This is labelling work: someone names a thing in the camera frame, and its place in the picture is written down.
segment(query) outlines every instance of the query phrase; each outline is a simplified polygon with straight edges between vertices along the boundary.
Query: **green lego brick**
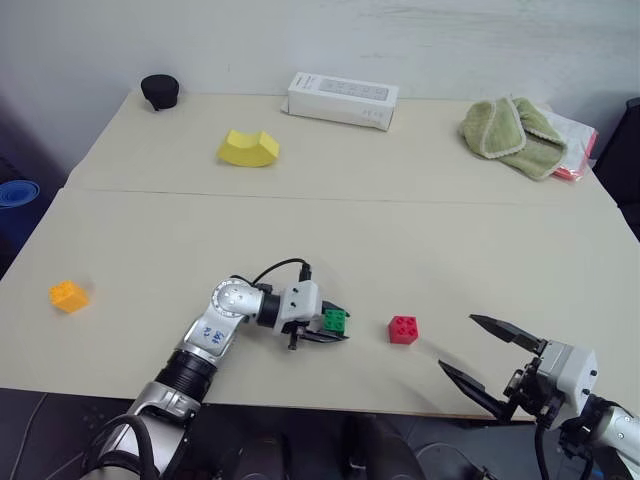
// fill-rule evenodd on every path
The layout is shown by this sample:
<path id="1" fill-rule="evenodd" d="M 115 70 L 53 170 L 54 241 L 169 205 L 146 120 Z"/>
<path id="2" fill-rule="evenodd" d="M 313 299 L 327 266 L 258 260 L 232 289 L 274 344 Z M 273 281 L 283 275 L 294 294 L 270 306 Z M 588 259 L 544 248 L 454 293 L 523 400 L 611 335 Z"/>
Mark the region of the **green lego brick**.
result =
<path id="1" fill-rule="evenodd" d="M 346 313 L 342 310 L 326 310 L 324 312 L 324 329 L 344 333 Z"/>

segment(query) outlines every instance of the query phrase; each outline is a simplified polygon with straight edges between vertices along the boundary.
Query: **table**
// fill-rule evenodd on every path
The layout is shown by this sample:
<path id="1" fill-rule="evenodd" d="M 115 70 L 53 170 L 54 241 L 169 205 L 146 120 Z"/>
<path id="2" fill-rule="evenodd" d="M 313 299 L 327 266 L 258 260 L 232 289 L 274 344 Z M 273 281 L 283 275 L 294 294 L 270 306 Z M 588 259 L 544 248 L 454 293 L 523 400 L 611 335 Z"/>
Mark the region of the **table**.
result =
<path id="1" fill-rule="evenodd" d="M 436 362 L 500 396 L 531 355 L 467 318 L 485 313 L 594 348 L 596 393 L 640 411 L 640 250 L 605 206 L 65 188 L 0 283 L 0 385 L 133 398 L 220 280 L 289 256 L 350 310 L 350 340 L 289 352 L 284 336 L 243 325 L 206 402 L 485 415 Z M 91 297 L 72 315 L 46 295 L 66 279 Z M 388 343 L 394 314 L 418 317 L 414 345 Z"/>
<path id="2" fill-rule="evenodd" d="M 391 128 L 293 117 L 282 97 L 195 95 L 154 112 L 130 94 L 68 187 L 276 198 L 503 203 L 615 208 L 590 172 L 579 183 L 533 182 L 475 157 L 457 133 L 471 102 L 401 100 Z M 215 157 L 229 129 L 266 130 L 281 145 L 269 168 Z"/>

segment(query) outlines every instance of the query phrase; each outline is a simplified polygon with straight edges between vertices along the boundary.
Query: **toy block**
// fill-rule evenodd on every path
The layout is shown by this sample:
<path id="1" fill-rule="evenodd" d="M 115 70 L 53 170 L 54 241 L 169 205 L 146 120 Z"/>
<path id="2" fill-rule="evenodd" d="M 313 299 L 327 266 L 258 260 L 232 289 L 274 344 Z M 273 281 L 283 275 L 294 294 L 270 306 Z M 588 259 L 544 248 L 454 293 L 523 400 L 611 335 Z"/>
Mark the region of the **toy block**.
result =
<path id="1" fill-rule="evenodd" d="M 325 310 L 324 329 L 332 332 L 344 333 L 347 314 L 344 310 Z"/>
<path id="2" fill-rule="evenodd" d="M 89 304 L 87 292 L 69 280 L 51 287 L 49 300 L 52 305 L 67 313 L 75 312 Z"/>
<path id="3" fill-rule="evenodd" d="M 412 344 L 418 338 L 416 317 L 395 316 L 389 323 L 389 341 L 402 345 Z"/>
<path id="4" fill-rule="evenodd" d="M 240 167 L 264 167 L 273 163 L 280 153 L 280 144 L 267 132 L 241 133 L 229 130 L 218 157 Z"/>

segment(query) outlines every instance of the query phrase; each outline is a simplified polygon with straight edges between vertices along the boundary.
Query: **white power strip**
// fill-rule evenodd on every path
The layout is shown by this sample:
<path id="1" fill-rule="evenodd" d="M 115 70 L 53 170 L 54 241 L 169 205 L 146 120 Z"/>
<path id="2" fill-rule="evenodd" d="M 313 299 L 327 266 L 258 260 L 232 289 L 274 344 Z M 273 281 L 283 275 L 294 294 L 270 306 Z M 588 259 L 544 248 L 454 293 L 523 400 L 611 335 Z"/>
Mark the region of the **white power strip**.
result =
<path id="1" fill-rule="evenodd" d="M 282 110 L 291 115 L 388 130 L 398 87 L 299 72 L 288 93 Z"/>

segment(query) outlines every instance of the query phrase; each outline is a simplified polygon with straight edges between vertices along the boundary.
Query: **yellow foam block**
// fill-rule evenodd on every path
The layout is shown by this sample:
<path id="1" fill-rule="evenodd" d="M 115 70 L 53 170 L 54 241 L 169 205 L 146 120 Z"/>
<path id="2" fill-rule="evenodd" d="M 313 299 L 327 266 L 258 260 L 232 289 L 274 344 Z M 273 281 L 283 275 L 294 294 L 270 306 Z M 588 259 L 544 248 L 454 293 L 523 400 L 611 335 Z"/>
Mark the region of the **yellow foam block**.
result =
<path id="1" fill-rule="evenodd" d="M 280 144 L 267 132 L 242 133 L 229 130 L 218 157 L 241 167 L 264 167 L 278 158 Z"/>

